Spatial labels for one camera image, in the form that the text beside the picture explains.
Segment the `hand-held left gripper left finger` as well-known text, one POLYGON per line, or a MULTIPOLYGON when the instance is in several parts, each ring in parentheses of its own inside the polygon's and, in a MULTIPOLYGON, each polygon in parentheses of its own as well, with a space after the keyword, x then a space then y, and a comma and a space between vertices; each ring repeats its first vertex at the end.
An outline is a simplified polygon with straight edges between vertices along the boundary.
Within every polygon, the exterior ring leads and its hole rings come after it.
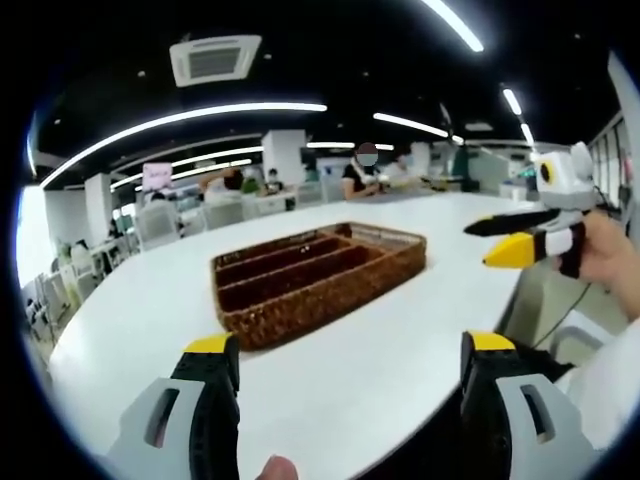
POLYGON ((237 479, 239 386, 235 335, 193 341, 123 412, 106 463, 119 479, 237 479))

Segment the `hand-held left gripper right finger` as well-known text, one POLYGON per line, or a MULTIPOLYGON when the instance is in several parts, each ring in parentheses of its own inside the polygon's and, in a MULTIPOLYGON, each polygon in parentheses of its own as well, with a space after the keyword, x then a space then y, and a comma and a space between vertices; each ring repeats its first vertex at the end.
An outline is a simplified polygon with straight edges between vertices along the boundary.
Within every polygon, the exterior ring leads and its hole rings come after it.
POLYGON ((508 338, 461 340, 464 479, 581 479, 598 460, 578 409, 508 338))

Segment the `person's left hand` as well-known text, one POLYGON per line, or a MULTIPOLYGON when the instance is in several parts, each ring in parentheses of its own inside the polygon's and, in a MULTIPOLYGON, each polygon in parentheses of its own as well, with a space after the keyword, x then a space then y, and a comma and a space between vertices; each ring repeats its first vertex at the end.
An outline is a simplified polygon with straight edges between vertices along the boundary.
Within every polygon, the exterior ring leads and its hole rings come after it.
POLYGON ((293 462, 279 455, 272 455, 265 463, 256 480, 298 480, 298 471, 293 462))

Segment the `person's right hand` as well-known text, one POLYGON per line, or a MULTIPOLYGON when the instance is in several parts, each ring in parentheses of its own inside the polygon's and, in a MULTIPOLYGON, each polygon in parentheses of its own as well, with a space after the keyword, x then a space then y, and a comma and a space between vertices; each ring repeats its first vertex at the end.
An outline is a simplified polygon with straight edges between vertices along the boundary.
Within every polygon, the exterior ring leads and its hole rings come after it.
POLYGON ((584 217, 585 244, 579 279, 599 283, 619 297, 639 290, 639 252, 622 227, 594 211, 584 217))

